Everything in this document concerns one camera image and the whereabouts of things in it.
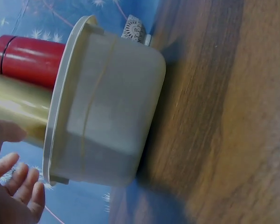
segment floral pattern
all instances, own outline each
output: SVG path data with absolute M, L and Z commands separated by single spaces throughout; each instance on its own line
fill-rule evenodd
M 84 15 L 94 14 L 105 30 L 121 36 L 130 14 L 143 21 L 150 33 L 158 0 L 0 0 L 0 36 L 18 35 L 66 43 L 74 24 Z M 0 158 L 10 152 L 39 170 L 45 184 L 46 208 L 40 223 L 108 223 L 110 187 L 83 182 L 45 183 L 42 175 L 42 149 L 22 143 L 4 143 Z M 17 165 L 0 183 L 8 181 Z

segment dandelion print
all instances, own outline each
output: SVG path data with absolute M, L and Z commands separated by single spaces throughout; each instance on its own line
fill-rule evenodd
M 60 43 L 62 41 L 62 35 L 59 35 L 58 33 L 54 33 L 53 41 Z
M 12 167 L 11 170 L 9 170 L 7 173 L 5 173 L 1 178 L 0 178 L 0 183 L 4 184 L 10 180 L 10 178 L 13 176 L 13 173 L 15 171 L 15 168 Z
M 42 35 L 42 40 L 48 41 L 51 38 L 50 32 L 45 31 L 44 34 Z
M 9 22 L 6 21 L 5 17 L 0 22 L 2 27 L 4 26 L 4 24 L 9 24 Z
M 110 206 L 109 206 L 109 205 L 105 205 L 104 211 L 105 211 L 105 212 L 110 212 Z
M 104 0 L 92 0 L 92 3 L 97 7 L 103 7 L 105 4 Z
M 34 38 L 34 39 L 39 39 L 40 38 L 40 35 L 42 34 L 42 30 L 40 29 L 34 29 L 32 31 L 32 35 L 31 37 Z
M 110 202 L 110 193 L 104 194 L 102 198 L 105 202 Z

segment wooden surface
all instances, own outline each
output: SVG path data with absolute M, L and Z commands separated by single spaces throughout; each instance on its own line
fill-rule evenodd
M 168 71 L 112 224 L 280 224 L 280 0 L 161 0 Z

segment red thermos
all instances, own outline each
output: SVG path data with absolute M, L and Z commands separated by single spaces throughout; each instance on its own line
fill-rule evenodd
M 65 45 L 26 37 L 0 37 L 0 74 L 54 89 Z

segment gold thermos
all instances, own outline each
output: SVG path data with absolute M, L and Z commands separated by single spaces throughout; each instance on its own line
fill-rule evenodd
M 43 147 L 52 92 L 0 75 L 0 119 L 27 131 L 26 142 Z

